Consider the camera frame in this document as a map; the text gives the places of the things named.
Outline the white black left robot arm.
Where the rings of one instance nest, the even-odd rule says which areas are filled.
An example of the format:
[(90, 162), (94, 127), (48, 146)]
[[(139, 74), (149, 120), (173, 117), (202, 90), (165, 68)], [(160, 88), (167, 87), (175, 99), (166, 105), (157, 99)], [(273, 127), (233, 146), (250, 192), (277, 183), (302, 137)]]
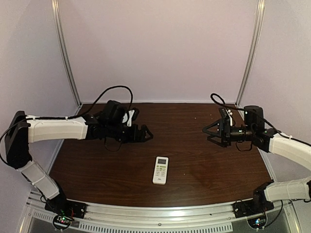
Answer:
[(107, 138), (120, 144), (144, 143), (154, 136), (146, 125), (134, 123), (138, 114), (137, 108), (128, 109), (114, 100), (108, 101), (104, 109), (94, 115), (85, 112), (70, 117), (46, 117), (18, 111), (1, 136), (5, 144), (5, 157), (1, 160), (18, 170), (48, 201), (66, 202), (61, 187), (32, 158), (29, 144), (48, 140)]

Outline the white remote control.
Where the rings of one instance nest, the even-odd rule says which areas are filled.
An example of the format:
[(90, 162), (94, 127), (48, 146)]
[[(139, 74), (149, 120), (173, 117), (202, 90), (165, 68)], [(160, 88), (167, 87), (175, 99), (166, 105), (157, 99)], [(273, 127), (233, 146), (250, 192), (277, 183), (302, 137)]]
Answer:
[(168, 173), (168, 157), (158, 156), (155, 159), (155, 167), (153, 173), (153, 184), (156, 185), (165, 185), (167, 182), (167, 173)]

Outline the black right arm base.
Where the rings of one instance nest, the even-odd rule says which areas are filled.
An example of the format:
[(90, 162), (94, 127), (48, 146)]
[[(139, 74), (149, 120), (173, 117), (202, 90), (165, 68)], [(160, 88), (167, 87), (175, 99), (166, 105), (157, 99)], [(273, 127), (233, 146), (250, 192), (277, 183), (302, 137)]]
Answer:
[(274, 204), (266, 199), (253, 198), (249, 200), (237, 200), (232, 204), (235, 218), (264, 214), (266, 211), (273, 210)]

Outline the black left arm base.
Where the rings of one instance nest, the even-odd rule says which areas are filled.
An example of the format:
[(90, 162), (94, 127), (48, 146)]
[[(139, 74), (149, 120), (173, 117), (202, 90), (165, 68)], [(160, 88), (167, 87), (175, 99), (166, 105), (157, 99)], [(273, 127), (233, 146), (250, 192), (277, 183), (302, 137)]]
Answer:
[(44, 209), (61, 216), (83, 219), (85, 217), (86, 207), (87, 204), (83, 202), (67, 200), (62, 206), (52, 203), (51, 200), (47, 200)]

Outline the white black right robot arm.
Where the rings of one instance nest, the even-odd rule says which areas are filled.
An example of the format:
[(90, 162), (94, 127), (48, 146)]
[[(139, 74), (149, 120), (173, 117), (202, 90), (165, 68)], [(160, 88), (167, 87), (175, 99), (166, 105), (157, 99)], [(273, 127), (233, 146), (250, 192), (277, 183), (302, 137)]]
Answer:
[[(205, 126), (202, 131), (207, 140), (221, 147), (228, 147), (233, 142), (250, 142), (266, 153), (276, 154), (311, 168), (311, 146), (301, 140), (288, 136), (274, 126), (265, 128), (268, 123), (263, 116), (263, 109), (256, 105), (242, 108), (244, 124), (237, 127), (233, 124), (232, 108), (221, 105), (221, 118)], [(287, 182), (269, 182), (258, 187), (253, 194), (254, 202), (263, 204), (276, 200), (311, 200), (311, 179), (292, 180)]]

